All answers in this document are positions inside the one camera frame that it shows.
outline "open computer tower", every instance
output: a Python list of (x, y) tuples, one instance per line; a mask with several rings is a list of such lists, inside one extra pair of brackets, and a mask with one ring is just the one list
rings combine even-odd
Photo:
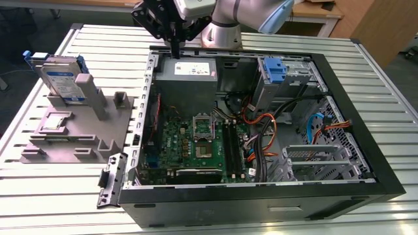
[(405, 193), (322, 54), (152, 47), (143, 91), (98, 201), (141, 226), (332, 219)]

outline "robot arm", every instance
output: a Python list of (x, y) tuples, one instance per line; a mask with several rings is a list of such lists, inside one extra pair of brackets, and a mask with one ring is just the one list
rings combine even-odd
[(131, 15), (157, 39), (164, 38), (173, 57), (180, 58), (186, 40), (192, 41), (205, 28), (208, 47), (240, 47), (240, 24), (274, 34), (293, 5), (294, 0), (143, 0)]

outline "wooden cabinet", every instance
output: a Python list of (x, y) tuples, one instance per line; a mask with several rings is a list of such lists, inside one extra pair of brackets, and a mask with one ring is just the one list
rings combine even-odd
[(336, 0), (345, 14), (330, 37), (357, 38), (384, 68), (418, 32), (418, 0)]

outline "motherboard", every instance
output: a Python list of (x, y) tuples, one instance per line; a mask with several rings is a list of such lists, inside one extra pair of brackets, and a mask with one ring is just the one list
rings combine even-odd
[[(234, 129), (234, 138), (229, 129)], [(192, 179), (192, 184), (252, 182), (240, 147), (246, 135), (245, 124), (208, 120), (165, 122), (161, 154), (146, 154), (149, 166), (141, 172), (142, 184), (177, 184), (170, 179), (180, 178), (180, 173), (188, 182)]]

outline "aluminum workbench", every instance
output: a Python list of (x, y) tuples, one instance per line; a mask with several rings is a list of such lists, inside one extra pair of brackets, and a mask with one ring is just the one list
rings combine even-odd
[[(417, 234), (418, 115), (363, 45), (348, 39), (250, 33), (242, 34), (242, 43), (245, 49), (325, 54), (408, 193), (334, 220), (142, 230), (122, 209), (97, 210), (105, 164), (19, 162), (50, 105), (39, 80), (0, 140), (0, 234)], [(164, 43), (142, 28), (85, 25), (70, 30), (57, 54), (85, 56), (106, 95), (126, 91), (141, 97), (150, 45)], [(201, 40), (189, 46), (201, 46)]]

